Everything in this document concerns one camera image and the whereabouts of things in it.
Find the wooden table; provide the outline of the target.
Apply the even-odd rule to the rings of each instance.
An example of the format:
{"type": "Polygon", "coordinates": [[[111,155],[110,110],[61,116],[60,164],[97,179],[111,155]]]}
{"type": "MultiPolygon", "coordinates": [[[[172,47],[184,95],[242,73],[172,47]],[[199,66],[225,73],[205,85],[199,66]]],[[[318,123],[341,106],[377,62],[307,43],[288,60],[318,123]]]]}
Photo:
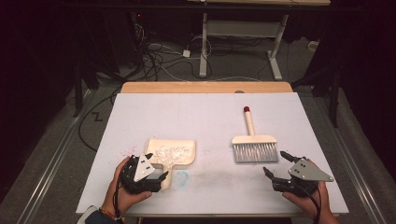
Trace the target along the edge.
{"type": "Polygon", "coordinates": [[[291,93],[287,82],[127,82],[121,93],[291,93]]]}

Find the person's right hand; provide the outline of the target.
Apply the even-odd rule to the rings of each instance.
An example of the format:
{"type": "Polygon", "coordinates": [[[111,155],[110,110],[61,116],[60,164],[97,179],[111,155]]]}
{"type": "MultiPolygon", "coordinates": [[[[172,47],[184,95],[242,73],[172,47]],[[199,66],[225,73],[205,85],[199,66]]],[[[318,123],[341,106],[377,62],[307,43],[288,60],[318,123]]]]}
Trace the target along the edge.
{"type": "Polygon", "coordinates": [[[313,220],[319,220],[321,217],[335,217],[330,208],[329,194],[324,182],[318,183],[318,190],[312,194],[313,200],[295,196],[290,192],[283,192],[282,196],[301,208],[313,220]]]}

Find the pile of white paper scraps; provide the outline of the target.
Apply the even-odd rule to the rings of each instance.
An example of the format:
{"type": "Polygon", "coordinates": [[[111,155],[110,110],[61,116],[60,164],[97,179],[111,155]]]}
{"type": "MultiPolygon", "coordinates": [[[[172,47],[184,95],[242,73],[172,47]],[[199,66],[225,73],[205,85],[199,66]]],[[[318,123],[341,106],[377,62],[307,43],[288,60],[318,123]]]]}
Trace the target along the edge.
{"type": "Polygon", "coordinates": [[[176,164],[186,161],[191,156],[189,147],[162,146],[154,151],[154,159],[162,164],[176,164]]]}

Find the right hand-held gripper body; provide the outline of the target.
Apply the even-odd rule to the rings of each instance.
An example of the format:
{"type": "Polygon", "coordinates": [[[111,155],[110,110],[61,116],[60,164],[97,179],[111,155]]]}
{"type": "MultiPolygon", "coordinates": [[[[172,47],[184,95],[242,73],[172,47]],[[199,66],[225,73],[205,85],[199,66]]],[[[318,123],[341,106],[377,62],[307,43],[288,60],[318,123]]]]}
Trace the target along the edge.
{"type": "Polygon", "coordinates": [[[290,179],[271,175],[274,191],[290,192],[306,198],[318,189],[318,182],[333,182],[334,178],[307,159],[301,158],[288,170],[290,179]]]}

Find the person's left hand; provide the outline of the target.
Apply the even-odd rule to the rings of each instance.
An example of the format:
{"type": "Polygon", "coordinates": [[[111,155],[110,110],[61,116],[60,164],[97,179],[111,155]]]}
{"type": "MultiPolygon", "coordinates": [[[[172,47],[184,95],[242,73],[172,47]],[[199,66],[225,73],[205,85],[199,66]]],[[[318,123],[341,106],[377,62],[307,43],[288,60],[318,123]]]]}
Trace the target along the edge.
{"type": "Polygon", "coordinates": [[[120,214],[123,215],[133,205],[145,201],[152,195],[150,191],[144,191],[139,194],[129,194],[124,188],[118,186],[120,171],[129,159],[129,157],[126,157],[117,166],[114,172],[113,179],[110,181],[110,184],[108,186],[104,202],[101,205],[101,208],[106,210],[112,216],[116,215],[114,203],[117,203],[120,214]]]}

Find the white-legged desk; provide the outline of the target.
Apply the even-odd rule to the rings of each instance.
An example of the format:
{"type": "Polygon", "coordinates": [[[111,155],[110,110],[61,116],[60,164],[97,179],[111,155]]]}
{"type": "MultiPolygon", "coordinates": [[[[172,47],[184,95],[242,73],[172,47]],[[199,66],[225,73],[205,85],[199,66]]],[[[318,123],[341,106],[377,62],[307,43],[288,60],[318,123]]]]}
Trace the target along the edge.
{"type": "MultiPolygon", "coordinates": [[[[261,7],[281,7],[283,9],[299,9],[301,7],[328,7],[331,0],[189,0],[191,2],[201,2],[204,7],[213,7],[215,4],[230,7],[246,6],[260,9],[261,7]]],[[[282,13],[278,21],[243,21],[236,17],[225,19],[210,19],[208,13],[203,14],[202,39],[200,54],[199,77],[208,77],[209,71],[208,56],[212,50],[212,45],[207,39],[209,36],[236,36],[236,37],[259,37],[273,38],[275,44],[271,50],[266,52],[267,61],[270,64],[275,80],[281,80],[282,76],[276,61],[277,51],[287,27],[289,13],[282,13]]]]}

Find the black metal stand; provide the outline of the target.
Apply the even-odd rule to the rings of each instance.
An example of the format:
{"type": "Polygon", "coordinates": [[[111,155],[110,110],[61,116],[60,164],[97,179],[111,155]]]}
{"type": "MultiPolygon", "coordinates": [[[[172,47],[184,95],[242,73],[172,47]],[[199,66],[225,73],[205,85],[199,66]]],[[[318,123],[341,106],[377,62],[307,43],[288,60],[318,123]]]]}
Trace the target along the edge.
{"type": "Polygon", "coordinates": [[[335,72],[332,76],[331,100],[330,100],[330,108],[329,108],[329,118],[334,128],[338,127],[337,106],[338,106],[339,83],[340,83],[340,74],[338,72],[335,72]]]}
{"type": "Polygon", "coordinates": [[[81,75],[80,75],[80,63],[76,63],[74,68],[75,72],[75,113],[74,118],[77,118],[80,114],[80,111],[83,106],[83,96],[82,96],[82,84],[81,84],[81,75]]]}

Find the cream brush with red-tipped handle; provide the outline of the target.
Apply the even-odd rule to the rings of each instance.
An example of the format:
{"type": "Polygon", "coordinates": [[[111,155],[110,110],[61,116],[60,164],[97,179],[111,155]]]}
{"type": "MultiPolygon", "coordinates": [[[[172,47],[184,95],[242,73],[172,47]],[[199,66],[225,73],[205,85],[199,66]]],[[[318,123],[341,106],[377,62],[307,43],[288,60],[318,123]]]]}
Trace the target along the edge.
{"type": "Polygon", "coordinates": [[[278,162],[277,140],[272,135],[255,134],[253,120],[248,106],[244,107],[247,135],[232,139],[236,163],[278,162]]]}

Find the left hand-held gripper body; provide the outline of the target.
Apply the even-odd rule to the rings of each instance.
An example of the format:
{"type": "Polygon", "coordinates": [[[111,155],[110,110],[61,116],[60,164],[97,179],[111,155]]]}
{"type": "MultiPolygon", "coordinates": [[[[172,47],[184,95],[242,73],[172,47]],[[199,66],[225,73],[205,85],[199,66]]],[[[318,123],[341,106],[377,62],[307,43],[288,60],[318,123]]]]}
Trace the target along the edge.
{"type": "Polygon", "coordinates": [[[162,186],[161,181],[149,179],[155,168],[142,154],[140,157],[132,156],[120,171],[121,185],[129,194],[138,194],[144,191],[158,192],[162,186]]]}

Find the white table cover sheet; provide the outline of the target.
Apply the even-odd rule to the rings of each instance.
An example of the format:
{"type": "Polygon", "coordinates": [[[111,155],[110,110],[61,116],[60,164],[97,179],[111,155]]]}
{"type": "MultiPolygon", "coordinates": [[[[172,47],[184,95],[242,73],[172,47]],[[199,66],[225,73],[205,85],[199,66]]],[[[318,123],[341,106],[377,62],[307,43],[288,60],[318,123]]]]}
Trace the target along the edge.
{"type": "Polygon", "coordinates": [[[295,93],[121,93],[116,97],[96,153],[78,213],[99,206],[117,165],[141,155],[150,138],[192,140],[194,161],[178,166],[169,189],[132,207],[133,217],[273,216],[297,217],[302,211],[274,191],[265,170],[286,178],[291,162],[237,164],[232,140],[244,135],[244,109],[255,131],[276,138],[277,147],[305,156],[324,172],[331,170],[295,93]]]}

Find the metal floor rail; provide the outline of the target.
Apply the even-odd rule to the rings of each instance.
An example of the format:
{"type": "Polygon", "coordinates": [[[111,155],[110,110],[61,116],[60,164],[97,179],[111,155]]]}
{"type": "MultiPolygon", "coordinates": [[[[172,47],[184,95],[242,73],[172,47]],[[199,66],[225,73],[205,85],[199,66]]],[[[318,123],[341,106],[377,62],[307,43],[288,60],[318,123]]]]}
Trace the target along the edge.
{"type": "Polygon", "coordinates": [[[95,95],[96,91],[83,92],[83,105],[77,115],[77,104],[66,103],[44,131],[15,184],[16,196],[21,199],[15,224],[32,223],[95,95]]]}
{"type": "Polygon", "coordinates": [[[387,172],[358,127],[350,131],[341,120],[337,127],[332,124],[326,103],[316,98],[318,113],[309,118],[349,209],[348,214],[341,215],[342,221],[387,224],[387,213],[380,202],[385,191],[379,183],[387,172]]]}

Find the cream plastic dustpan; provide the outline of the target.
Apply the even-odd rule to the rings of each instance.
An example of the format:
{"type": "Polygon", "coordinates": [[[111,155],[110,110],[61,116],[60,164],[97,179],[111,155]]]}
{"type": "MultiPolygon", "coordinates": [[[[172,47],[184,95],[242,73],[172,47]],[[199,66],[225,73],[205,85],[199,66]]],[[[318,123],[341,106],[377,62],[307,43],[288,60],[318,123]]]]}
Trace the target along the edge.
{"type": "Polygon", "coordinates": [[[166,190],[171,187],[174,166],[189,165],[194,161],[195,142],[193,140],[149,139],[145,153],[151,153],[150,162],[161,165],[163,171],[167,172],[165,180],[161,183],[162,190],[166,190]]]}

